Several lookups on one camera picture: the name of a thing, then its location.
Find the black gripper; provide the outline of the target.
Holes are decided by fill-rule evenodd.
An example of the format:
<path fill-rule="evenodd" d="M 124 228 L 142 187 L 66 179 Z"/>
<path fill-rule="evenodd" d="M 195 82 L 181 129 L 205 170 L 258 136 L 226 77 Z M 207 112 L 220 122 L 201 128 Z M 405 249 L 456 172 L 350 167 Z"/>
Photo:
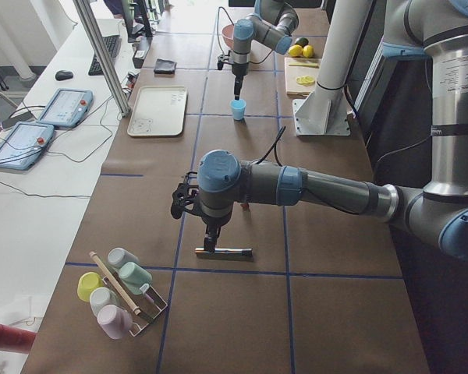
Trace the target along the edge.
<path fill-rule="evenodd" d="M 200 205 L 199 185 L 190 183 L 190 179 L 196 175 L 196 171 L 188 171 L 184 175 L 183 181 L 178 184 L 177 189 L 172 194 L 170 211 L 175 219 L 179 219 L 183 213 L 201 217 L 202 221 L 207 225 L 204 235 L 204 251 L 214 252 L 220 236 L 221 226 L 230 221 L 232 213 L 222 213 L 220 217 L 213 217 L 206 213 Z"/>
<path fill-rule="evenodd" d="M 222 70 L 224 65 L 231 65 L 232 73 L 235 75 L 235 100 L 240 99 L 240 94 L 243 87 L 243 77 L 248 73 L 249 63 L 250 54 L 237 54 L 235 52 L 229 52 L 228 54 L 220 54 L 217 57 L 218 70 Z"/>

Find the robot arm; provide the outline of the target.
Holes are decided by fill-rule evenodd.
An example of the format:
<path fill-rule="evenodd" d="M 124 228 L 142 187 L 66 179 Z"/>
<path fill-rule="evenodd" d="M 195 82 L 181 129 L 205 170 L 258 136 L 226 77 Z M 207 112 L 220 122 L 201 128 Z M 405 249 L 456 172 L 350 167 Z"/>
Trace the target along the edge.
<path fill-rule="evenodd" d="M 235 76 L 234 98 L 240 99 L 244 76 L 250 64 L 251 44 L 256 41 L 280 55 L 292 45 L 292 33 L 299 26 L 295 9 L 284 1 L 256 1 L 254 11 L 233 24 L 233 44 L 218 56 L 217 67 L 231 66 Z"/>
<path fill-rule="evenodd" d="M 293 110 L 298 136 L 329 135 L 332 117 L 373 1 L 336 1 L 316 87 Z M 235 99 L 247 74 L 252 41 L 285 54 L 298 16 L 284 1 L 255 1 L 254 13 L 236 21 L 233 50 Z M 299 201 L 368 215 L 404 229 L 422 242 L 468 261 L 468 1 L 387 1 L 382 54 L 403 60 L 431 58 L 431 181 L 422 189 L 378 186 L 259 160 L 240 161 L 212 150 L 172 194 L 171 215 L 201 217 L 203 252 L 251 256 L 251 250 L 216 250 L 234 202 L 293 206 Z"/>

